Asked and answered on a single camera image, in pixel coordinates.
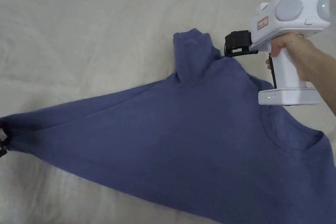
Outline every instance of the finger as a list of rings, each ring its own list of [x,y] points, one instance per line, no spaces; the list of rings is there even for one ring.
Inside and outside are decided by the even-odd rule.
[[[299,38],[301,38],[299,34],[291,32],[291,33],[287,33],[285,35],[272,39],[271,41],[272,50],[271,50],[270,56],[271,57],[278,56],[281,48],[288,46],[294,40],[299,39]]]
[[[278,54],[280,53],[281,48],[284,47],[284,46],[282,46],[283,44],[281,44],[280,42],[278,42],[278,40],[276,40],[276,39],[277,38],[275,38],[274,40],[271,41],[272,50],[271,50],[271,53],[269,55],[270,57],[276,57],[276,56],[278,56]]]

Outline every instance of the beige fabric surface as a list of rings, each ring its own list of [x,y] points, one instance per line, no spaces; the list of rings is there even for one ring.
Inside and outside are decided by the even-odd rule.
[[[175,32],[196,27],[222,50],[225,36],[248,29],[265,1],[0,0],[0,116],[164,79],[174,71]],[[336,0],[331,5],[331,27],[311,40],[335,56]],[[271,81],[265,59],[238,57],[250,74]],[[288,110],[323,130],[336,150],[336,119],[325,103]],[[0,159],[0,223],[214,222],[10,152]]]

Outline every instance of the white handheld device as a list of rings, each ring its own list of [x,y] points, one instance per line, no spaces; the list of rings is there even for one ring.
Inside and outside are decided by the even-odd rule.
[[[269,3],[262,3],[252,18],[248,48],[246,41],[240,41],[237,45],[232,39],[226,54],[229,57],[236,56],[233,53],[236,48],[242,48],[242,52],[238,52],[237,55],[258,51],[270,53],[270,41],[273,38],[288,32],[296,32],[308,38],[327,28],[330,25],[329,18],[329,0],[271,0]],[[285,48],[270,61],[275,88],[259,92],[259,104],[301,105],[320,102],[317,90],[308,88],[306,82],[299,79]]]

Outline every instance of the hand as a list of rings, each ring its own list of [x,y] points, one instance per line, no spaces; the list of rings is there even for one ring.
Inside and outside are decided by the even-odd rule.
[[[296,33],[287,33],[277,37],[271,41],[272,51],[270,56],[276,57],[280,53],[281,48],[286,47],[295,67],[299,79],[302,81],[310,81],[310,67],[314,62],[314,58],[318,55],[318,49],[310,40],[304,39]],[[267,68],[270,69],[269,60],[266,60]]]

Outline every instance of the sweatshirt sleeve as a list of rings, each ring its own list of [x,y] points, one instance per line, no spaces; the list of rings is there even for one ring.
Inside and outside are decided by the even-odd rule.
[[[59,104],[57,106],[32,112],[5,116],[0,118],[0,124],[6,124],[13,132],[13,135],[18,135],[22,132],[46,129],[114,107],[146,92],[156,86],[159,82],[146,84],[113,94]]]

